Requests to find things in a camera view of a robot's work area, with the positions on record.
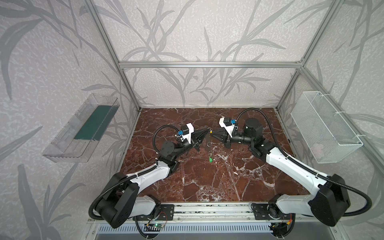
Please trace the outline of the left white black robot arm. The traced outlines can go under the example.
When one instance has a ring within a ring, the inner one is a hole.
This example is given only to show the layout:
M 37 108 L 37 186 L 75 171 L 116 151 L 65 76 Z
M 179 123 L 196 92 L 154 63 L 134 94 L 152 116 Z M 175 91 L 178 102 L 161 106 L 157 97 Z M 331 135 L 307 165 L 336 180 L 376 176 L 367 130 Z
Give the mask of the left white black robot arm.
M 165 141 L 159 149 L 155 149 L 158 157 L 152 166 L 133 174 L 114 174 L 91 203 L 89 217 L 104 220 L 114 229 L 137 216 L 157 217 L 161 202 L 155 197 L 141 197 L 140 193 L 171 176 L 180 164 L 178 157 L 191 149 L 199 151 L 200 144 L 209 132 L 209 128 L 194 130 L 192 125 L 185 125 L 182 130 L 178 130 L 176 142 Z

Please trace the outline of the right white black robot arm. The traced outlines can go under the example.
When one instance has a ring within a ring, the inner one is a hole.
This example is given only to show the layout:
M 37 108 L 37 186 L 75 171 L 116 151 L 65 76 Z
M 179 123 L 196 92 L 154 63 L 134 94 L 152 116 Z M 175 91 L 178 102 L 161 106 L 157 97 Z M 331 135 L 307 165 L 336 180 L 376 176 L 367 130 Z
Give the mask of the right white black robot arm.
M 254 157 L 283 171 L 309 192 L 308 195 L 300 196 L 275 196 L 269 202 L 271 215 L 306 215 L 333 227 L 350 207 L 346 189 L 322 180 L 318 171 L 311 174 L 311 168 L 307 165 L 300 167 L 297 159 L 263 137 L 263 126 L 259 120 L 247 119 L 242 132 L 238 130 L 238 122 L 234 119 L 220 118 L 219 125 L 221 130 L 212 132 L 212 136 L 226 148 L 231 148 L 231 144 L 247 145 Z

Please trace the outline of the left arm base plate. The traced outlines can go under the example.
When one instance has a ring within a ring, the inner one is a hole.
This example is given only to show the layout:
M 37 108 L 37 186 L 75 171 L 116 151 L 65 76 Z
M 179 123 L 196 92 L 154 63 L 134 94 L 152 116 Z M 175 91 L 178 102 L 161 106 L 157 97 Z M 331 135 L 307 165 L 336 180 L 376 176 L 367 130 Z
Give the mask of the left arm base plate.
M 141 215 L 137 217 L 138 221 L 172 221 L 175 213 L 175 205 L 173 204 L 161 204 L 156 206 L 155 209 L 149 215 Z

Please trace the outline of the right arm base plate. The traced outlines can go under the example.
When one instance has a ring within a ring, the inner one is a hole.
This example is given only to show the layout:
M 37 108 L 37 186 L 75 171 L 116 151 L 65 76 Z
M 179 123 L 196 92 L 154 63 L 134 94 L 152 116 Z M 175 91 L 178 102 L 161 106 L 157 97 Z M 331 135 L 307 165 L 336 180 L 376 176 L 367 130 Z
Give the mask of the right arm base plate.
M 287 222 L 291 219 L 290 214 L 284 214 L 275 204 L 251 203 L 251 210 L 256 220 Z

